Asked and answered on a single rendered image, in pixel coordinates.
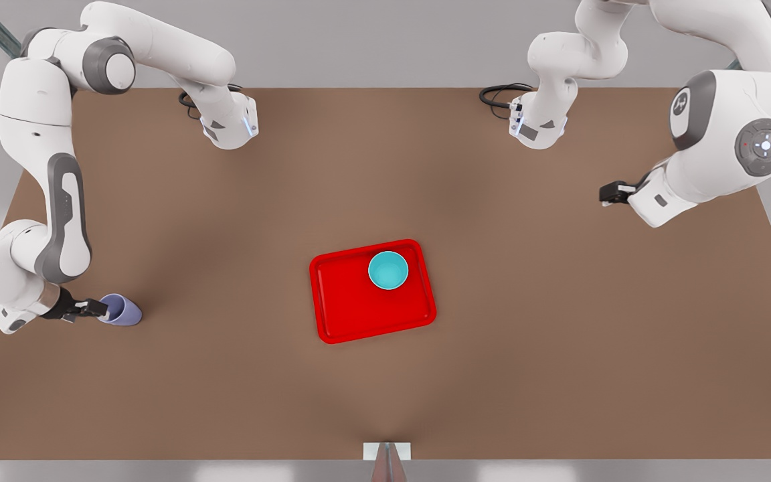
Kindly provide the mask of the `lavender cup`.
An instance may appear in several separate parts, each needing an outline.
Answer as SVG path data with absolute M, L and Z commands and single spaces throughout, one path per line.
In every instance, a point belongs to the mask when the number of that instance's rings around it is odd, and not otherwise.
M 134 326 L 140 323 L 141 309 L 125 296 L 111 293 L 103 296 L 99 302 L 106 305 L 106 314 L 98 317 L 102 323 L 116 326 Z

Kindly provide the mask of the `teal bowl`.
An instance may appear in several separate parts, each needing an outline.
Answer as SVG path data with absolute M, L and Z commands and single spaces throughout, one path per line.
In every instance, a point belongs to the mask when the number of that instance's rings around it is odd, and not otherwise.
M 368 262 L 367 273 L 374 286 L 394 290 L 409 277 L 409 263 L 395 251 L 380 251 Z

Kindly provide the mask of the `red tray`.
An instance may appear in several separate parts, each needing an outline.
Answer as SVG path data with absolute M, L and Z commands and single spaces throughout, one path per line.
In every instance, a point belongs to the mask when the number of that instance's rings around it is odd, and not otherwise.
M 409 277 L 394 290 L 374 286 L 368 262 L 380 251 L 399 253 Z M 414 239 L 318 255 L 309 264 L 313 310 L 321 341 L 356 341 L 431 324 L 437 317 L 424 254 Z

